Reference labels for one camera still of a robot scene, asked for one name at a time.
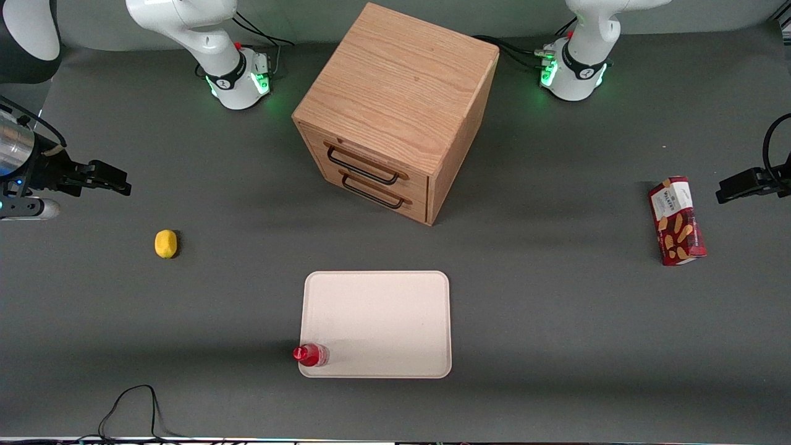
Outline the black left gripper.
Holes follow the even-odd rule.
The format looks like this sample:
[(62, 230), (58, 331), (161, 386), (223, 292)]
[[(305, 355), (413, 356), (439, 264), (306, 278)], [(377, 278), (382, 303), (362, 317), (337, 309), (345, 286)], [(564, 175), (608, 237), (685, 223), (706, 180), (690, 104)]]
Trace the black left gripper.
[(775, 193), (780, 199), (790, 197), (790, 166), (773, 166), (768, 172), (751, 168), (722, 180), (716, 192), (721, 205), (729, 201)]

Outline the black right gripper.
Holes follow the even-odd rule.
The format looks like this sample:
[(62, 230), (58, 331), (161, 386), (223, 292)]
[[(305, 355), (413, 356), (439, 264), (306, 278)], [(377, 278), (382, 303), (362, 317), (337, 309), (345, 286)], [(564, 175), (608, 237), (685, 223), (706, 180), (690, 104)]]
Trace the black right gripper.
[(76, 163), (65, 150), (54, 155), (38, 154), (22, 166), (22, 177), (29, 177), (23, 186), (23, 197), (34, 190), (51, 190), (71, 197), (81, 197), (82, 188), (105, 189), (129, 197), (131, 185), (127, 173), (110, 164), (91, 160), (88, 164)]

